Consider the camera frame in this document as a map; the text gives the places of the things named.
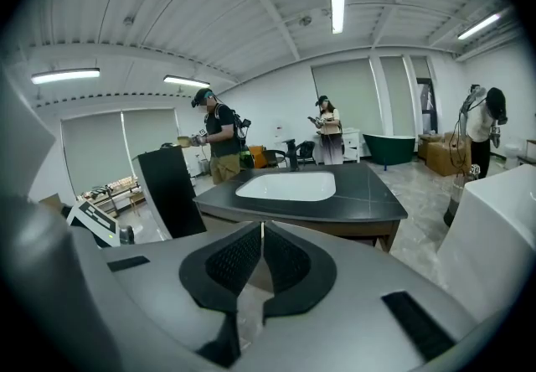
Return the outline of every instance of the black chair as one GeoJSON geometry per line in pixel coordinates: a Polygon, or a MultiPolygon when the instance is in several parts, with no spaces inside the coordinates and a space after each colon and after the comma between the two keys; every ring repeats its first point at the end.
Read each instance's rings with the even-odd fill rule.
{"type": "Polygon", "coordinates": [[[304,141],[296,149],[298,153],[298,162],[301,161],[304,167],[306,163],[314,163],[314,164],[317,163],[315,161],[315,158],[312,156],[312,152],[315,149],[315,142],[304,141]]]}
{"type": "Polygon", "coordinates": [[[288,167],[288,163],[285,159],[285,152],[281,150],[263,150],[262,156],[266,160],[267,168],[278,168],[281,162],[284,162],[288,167]]]}

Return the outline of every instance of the undermount sink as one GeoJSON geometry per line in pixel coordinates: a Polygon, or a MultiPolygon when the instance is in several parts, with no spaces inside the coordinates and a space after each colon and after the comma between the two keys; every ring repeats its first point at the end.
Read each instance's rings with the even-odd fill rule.
{"type": "Polygon", "coordinates": [[[335,194],[335,177],[324,171],[265,174],[236,189],[236,194],[258,199],[322,201],[335,194]]]}

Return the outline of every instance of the fluorescent light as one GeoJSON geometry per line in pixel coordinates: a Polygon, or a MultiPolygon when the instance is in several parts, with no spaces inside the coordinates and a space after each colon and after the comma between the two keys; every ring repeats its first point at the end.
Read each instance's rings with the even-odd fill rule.
{"type": "Polygon", "coordinates": [[[51,81],[73,80],[73,79],[90,79],[99,77],[101,70],[98,68],[77,68],[74,70],[50,71],[48,73],[38,73],[32,75],[32,83],[41,85],[51,81]]]}
{"type": "Polygon", "coordinates": [[[177,85],[183,86],[195,86],[195,87],[210,87],[210,83],[205,83],[204,81],[184,79],[183,77],[176,77],[174,75],[166,75],[164,77],[166,83],[176,83],[177,85]]]}
{"type": "Polygon", "coordinates": [[[332,0],[332,32],[339,34],[344,26],[344,0],[332,0]]]}
{"type": "Polygon", "coordinates": [[[479,24],[475,25],[474,27],[472,27],[471,29],[468,29],[465,33],[463,33],[462,35],[459,35],[458,36],[458,39],[459,40],[465,40],[467,37],[469,37],[470,35],[473,35],[475,32],[477,31],[480,31],[482,28],[485,28],[487,25],[489,25],[490,23],[493,23],[495,22],[496,20],[500,19],[500,15],[498,14],[494,14],[492,16],[490,16],[489,18],[487,19],[484,19],[483,21],[481,21],[479,24]]]}

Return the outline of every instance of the black pants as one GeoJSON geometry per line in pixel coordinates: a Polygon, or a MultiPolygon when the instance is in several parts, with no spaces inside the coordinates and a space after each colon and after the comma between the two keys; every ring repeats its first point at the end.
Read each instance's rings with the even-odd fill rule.
{"type": "Polygon", "coordinates": [[[471,142],[471,164],[480,167],[479,178],[485,178],[489,169],[489,158],[491,156],[490,141],[471,142]]]}

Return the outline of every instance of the white ceiling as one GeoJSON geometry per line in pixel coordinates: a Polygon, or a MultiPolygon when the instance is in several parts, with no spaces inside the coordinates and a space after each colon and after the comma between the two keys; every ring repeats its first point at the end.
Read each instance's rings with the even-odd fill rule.
{"type": "Polygon", "coordinates": [[[462,54],[496,38],[497,23],[468,43],[456,35],[508,7],[506,0],[346,0],[331,33],[329,0],[24,0],[5,31],[3,62],[33,105],[90,95],[195,89],[164,75],[209,81],[216,91],[298,60],[346,49],[412,46],[462,54]],[[312,22],[301,26],[299,20],[312,22]],[[33,85],[31,74],[99,67],[98,80],[33,85]]]}

